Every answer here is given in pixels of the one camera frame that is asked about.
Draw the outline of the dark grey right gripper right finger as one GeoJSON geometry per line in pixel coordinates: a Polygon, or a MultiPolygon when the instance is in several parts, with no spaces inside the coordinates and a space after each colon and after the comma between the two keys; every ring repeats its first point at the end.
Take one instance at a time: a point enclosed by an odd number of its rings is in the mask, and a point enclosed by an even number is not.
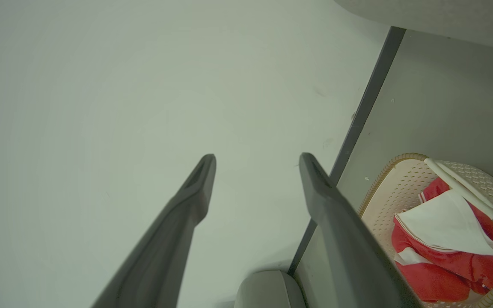
{"type": "Polygon", "coordinates": [[[309,215],[326,245],[337,308],[423,308],[313,154],[300,155],[299,171],[309,215]]]}

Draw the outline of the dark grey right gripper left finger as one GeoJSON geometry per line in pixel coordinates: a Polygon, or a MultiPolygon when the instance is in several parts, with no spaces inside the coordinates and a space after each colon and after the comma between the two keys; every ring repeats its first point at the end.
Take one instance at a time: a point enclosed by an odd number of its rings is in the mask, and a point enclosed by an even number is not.
{"type": "Polygon", "coordinates": [[[207,216],[217,158],[204,155],[92,308],[176,308],[195,227],[207,216]]]}

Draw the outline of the red and white cloth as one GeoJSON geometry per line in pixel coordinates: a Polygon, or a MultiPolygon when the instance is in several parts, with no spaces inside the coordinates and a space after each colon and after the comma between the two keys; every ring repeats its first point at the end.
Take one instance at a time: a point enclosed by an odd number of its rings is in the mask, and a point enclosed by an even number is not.
{"type": "Polygon", "coordinates": [[[395,215],[395,263],[423,302],[464,302],[493,288],[493,220],[444,180],[395,215]]]}

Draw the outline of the cream perforated laundry basket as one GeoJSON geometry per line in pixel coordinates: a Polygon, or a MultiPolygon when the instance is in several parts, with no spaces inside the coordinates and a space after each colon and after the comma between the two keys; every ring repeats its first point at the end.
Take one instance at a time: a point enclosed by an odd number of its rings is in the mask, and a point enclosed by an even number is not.
{"type": "MultiPolygon", "coordinates": [[[[401,154],[383,168],[364,197],[358,215],[364,221],[388,257],[393,257],[393,216],[419,204],[418,195],[438,175],[418,153],[401,154]]],[[[474,185],[493,203],[493,177],[468,164],[439,160],[474,185]]],[[[472,296],[464,302],[423,302],[424,308],[493,308],[493,290],[485,296],[472,296]]]]}

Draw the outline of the grey rounded robot part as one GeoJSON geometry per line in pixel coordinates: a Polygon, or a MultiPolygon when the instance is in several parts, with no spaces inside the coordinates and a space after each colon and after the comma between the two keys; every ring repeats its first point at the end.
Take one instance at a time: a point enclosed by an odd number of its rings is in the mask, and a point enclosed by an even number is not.
{"type": "Polygon", "coordinates": [[[307,308],[295,279],[280,270],[249,275],[239,286],[234,308],[307,308]]]}

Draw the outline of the black baseboard strip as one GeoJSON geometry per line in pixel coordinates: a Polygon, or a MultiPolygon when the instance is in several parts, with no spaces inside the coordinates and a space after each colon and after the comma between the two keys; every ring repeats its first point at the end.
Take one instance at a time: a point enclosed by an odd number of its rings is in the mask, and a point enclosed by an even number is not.
{"type": "MultiPolygon", "coordinates": [[[[382,45],[380,54],[378,55],[378,59],[376,61],[374,69],[372,70],[371,76],[368,80],[368,84],[358,105],[358,108],[354,113],[346,138],[341,146],[340,152],[331,170],[330,180],[331,184],[335,184],[335,187],[352,187],[352,184],[350,184],[350,182],[353,178],[350,177],[350,174],[346,174],[345,180],[342,180],[342,178],[344,177],[344,172],[350,165],[351,156],[353,155],[353,158],[356,158],[356,154],[354,154],[355,146],[362,134],[372,108],[376,103],[378,94],[380,93],[380,90],[385,83],[387,74],[389,74],[389,70],[393,64],[393,61],[395,60],[395,56],[397,54],[397,51],[399,50],[399,47],[401,46],[401,42],[403,41],[405,32],[406,29],[395,26],[391,26],[389,29],[385,42],[382,45]]],[[[347,197],[353,197],[353,207],[355,209],[359,208],[360,193],[361,191],[363,191],[363,189],[365,191],[368,189],[368,184],[360,183],[360,188],[353,188],[353,192],[346,193],[347,197]]],[[[299,268],[300,261],[302,260],[304,253],[309,246],[309,242],[311,241],[316,228],[317,224],[312,219],[310,219],[287,272],[287,274],[293,278],[297,277],[296,272],[299,268]]]]}

